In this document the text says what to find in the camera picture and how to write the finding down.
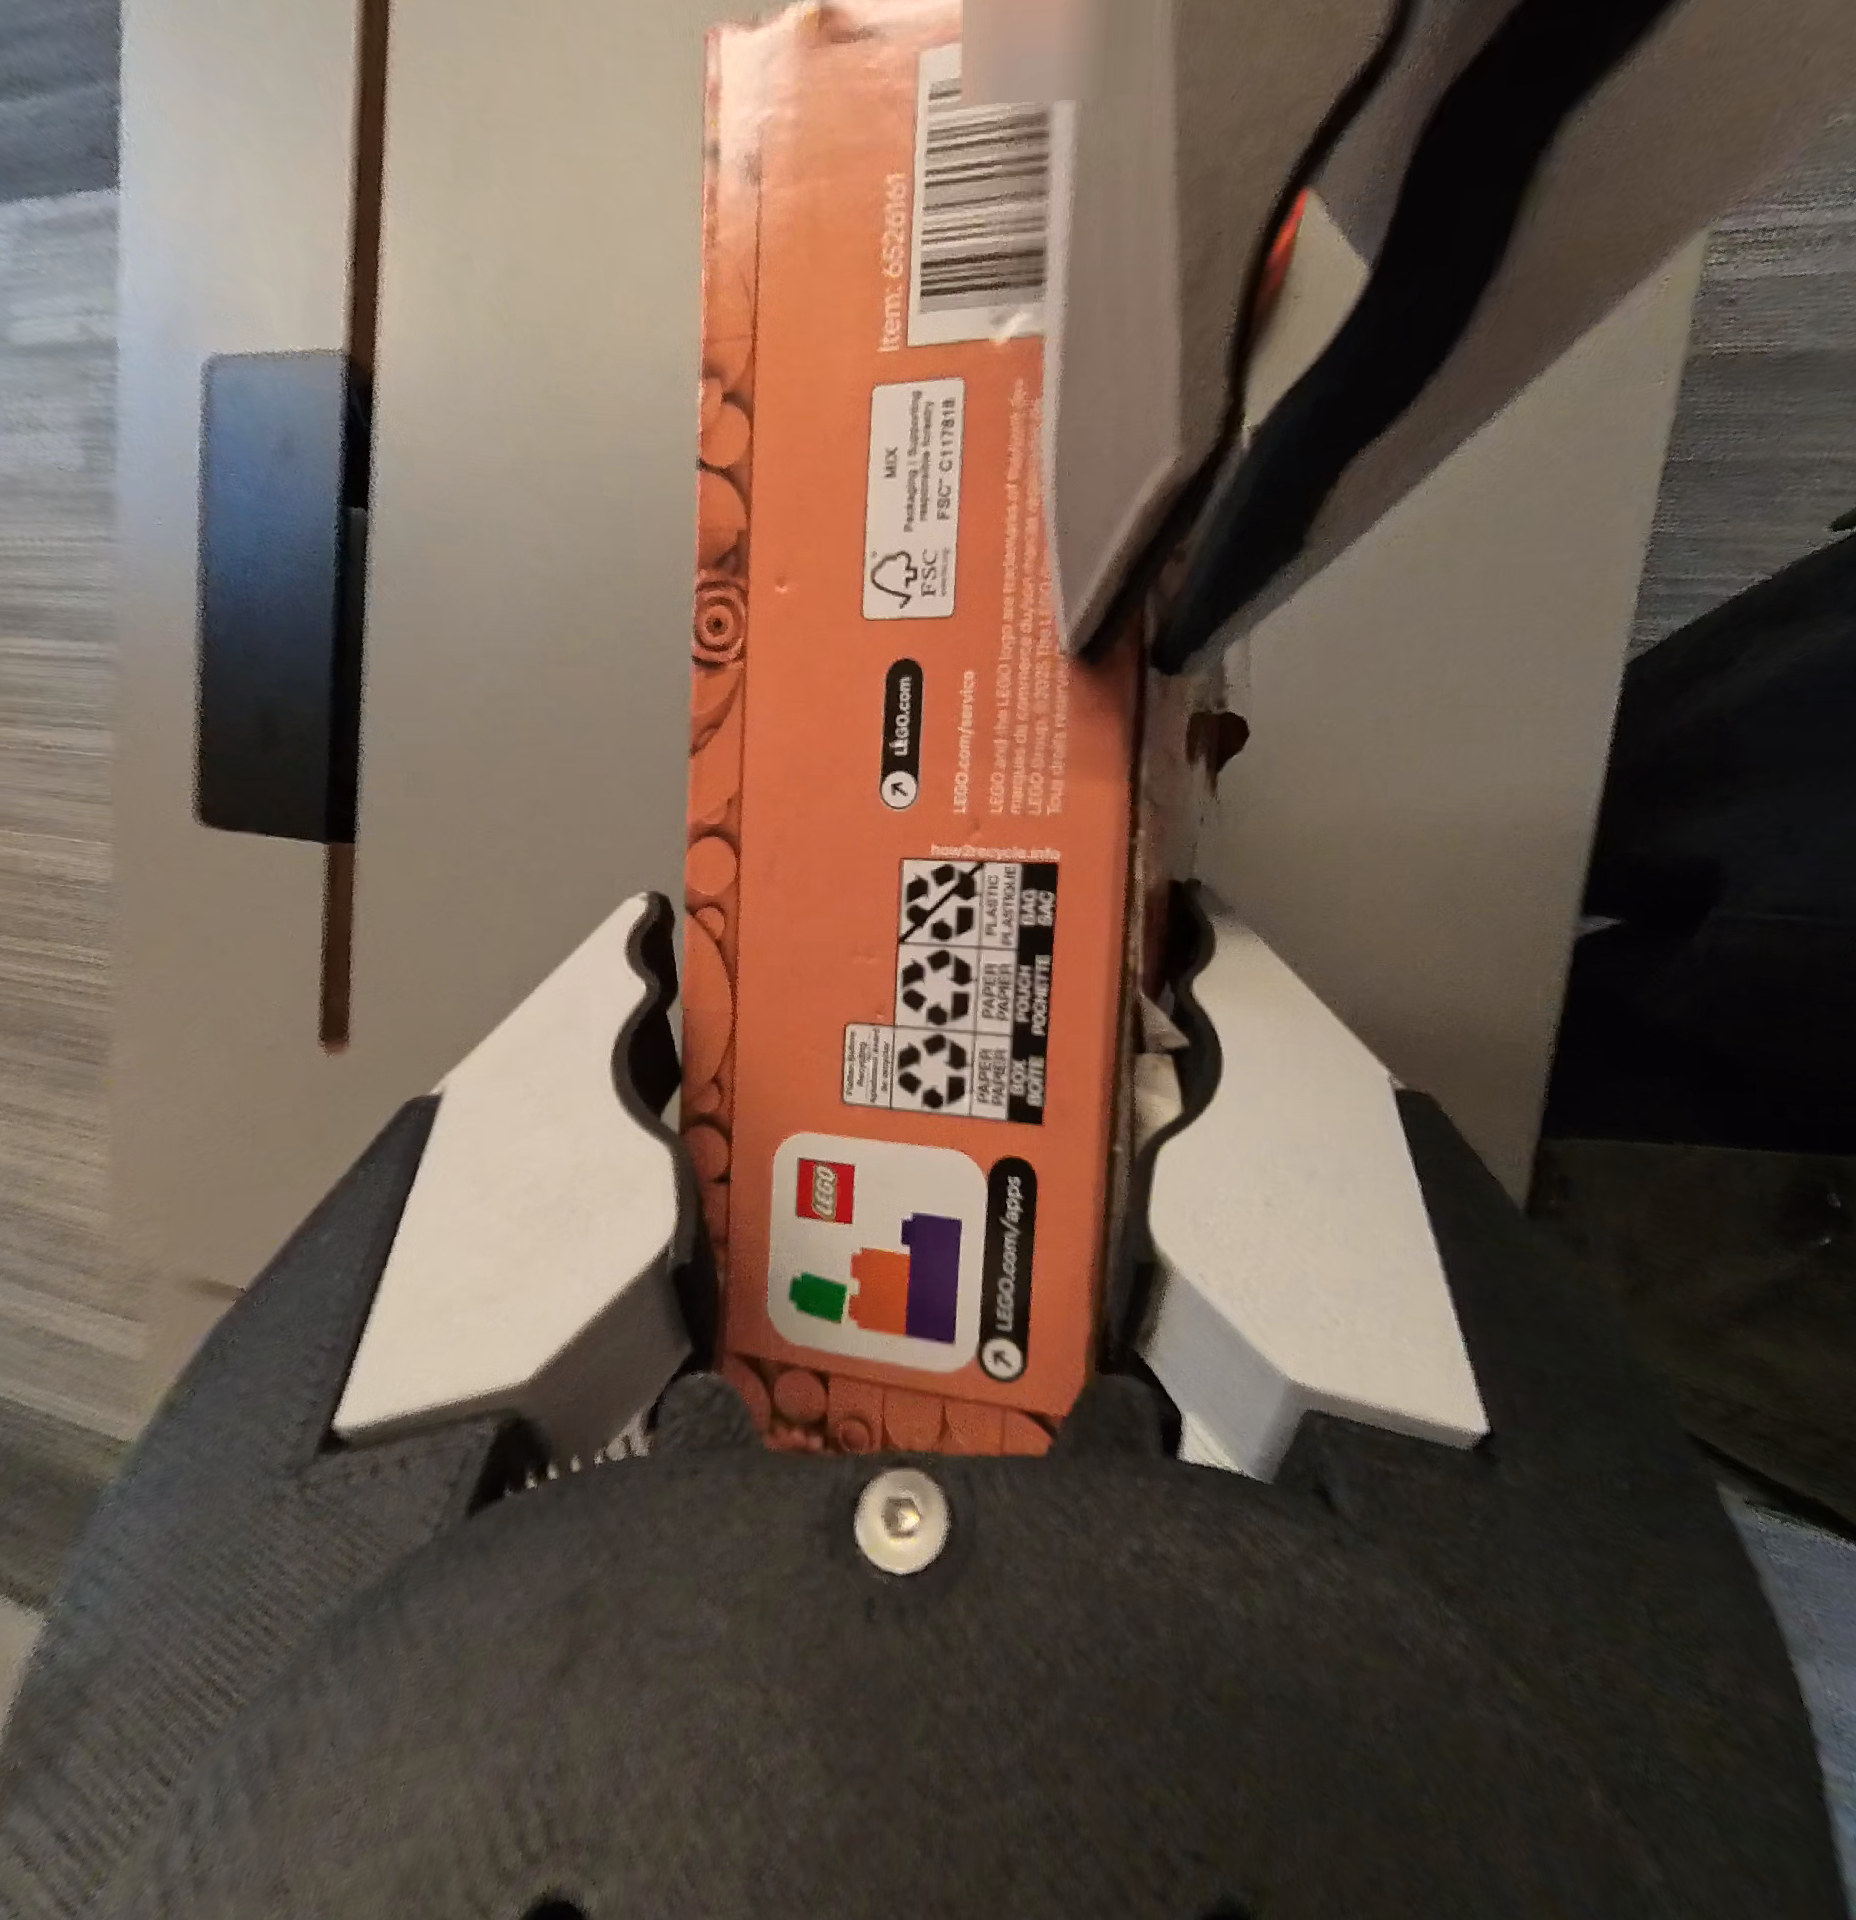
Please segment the person's black jacket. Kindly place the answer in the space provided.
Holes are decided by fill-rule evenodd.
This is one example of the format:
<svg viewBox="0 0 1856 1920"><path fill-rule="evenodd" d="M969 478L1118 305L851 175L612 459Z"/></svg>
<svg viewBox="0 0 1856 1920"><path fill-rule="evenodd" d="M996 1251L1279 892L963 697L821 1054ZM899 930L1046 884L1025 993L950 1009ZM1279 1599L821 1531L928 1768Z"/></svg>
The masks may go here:
<svg viewBox="0 0 1856 1920"><path fill-rule="evenodd" d="M1704 1448L1856 1542L1856 528L1624 672L1536 1211Z"/></svg>

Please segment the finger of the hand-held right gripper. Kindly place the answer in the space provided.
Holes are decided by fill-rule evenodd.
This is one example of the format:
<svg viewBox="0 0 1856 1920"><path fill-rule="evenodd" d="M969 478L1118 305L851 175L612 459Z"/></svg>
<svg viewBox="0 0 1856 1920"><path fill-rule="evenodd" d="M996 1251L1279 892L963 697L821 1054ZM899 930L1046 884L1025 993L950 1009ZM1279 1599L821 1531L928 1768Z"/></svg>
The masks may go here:
<svg viewBox="0 0 1856 1920"><path fill-rule="evenodd" d="M1243 417L1271 252L1397 56L1397 7L1082 5L1045 344L1064 644L1095 653Z"/></svg>
<svg viewBox="0 0 1856 1920"><path fill-rule="evenodd" d="M1190 545L1150 642L1158 672L1190 666L1299 559L1353 459L1461 344L1568 115L1664 12L1664 2L1521 2L1445 85L1346 322L1261 425L1199 468L1199 515L1176 524Z"/></svg>

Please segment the black orchid lego box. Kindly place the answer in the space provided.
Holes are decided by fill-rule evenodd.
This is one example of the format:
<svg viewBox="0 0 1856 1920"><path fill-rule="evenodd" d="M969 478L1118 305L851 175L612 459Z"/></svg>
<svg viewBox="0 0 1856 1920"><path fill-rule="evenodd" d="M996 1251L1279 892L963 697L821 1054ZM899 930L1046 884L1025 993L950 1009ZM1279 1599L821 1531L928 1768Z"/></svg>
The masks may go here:
<svg viewBox="0 0 1856 1920"><path fill-rule="evenodd" d="M681 1131L717 1366L793 1453L1043 1456L1177 1104L1173 892L1243 735L1057 632L1055 107L960 5L707 46Z"/></svg>

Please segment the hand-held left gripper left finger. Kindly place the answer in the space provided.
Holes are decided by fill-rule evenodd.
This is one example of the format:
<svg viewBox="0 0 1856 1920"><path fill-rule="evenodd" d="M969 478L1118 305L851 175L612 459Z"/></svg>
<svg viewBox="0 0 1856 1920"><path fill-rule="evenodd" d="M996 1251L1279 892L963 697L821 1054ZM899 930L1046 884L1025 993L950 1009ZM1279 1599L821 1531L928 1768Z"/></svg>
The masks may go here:
<svg viewBox="0 0 1856 1920"><path fill-rule="evenodd" d="M699 1203L674 906L624 899L434 1086L334 1432L367 1444L502 1413L608 1453L694 1349Z"/></svg>

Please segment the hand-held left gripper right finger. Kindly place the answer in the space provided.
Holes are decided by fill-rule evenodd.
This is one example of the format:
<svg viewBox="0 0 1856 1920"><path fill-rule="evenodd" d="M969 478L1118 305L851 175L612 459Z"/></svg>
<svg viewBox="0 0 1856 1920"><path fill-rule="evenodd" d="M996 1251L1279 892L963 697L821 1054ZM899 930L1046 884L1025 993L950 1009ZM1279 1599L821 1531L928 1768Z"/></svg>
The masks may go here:
<svg viewBox="0 0 1856 1920"><path fill-rule="evenodd" d="M1308 1416L1485 1440L1389 1069L1199 884L1138 1014L1126 1362L1180 1461L1274 1480Z"/></svg>

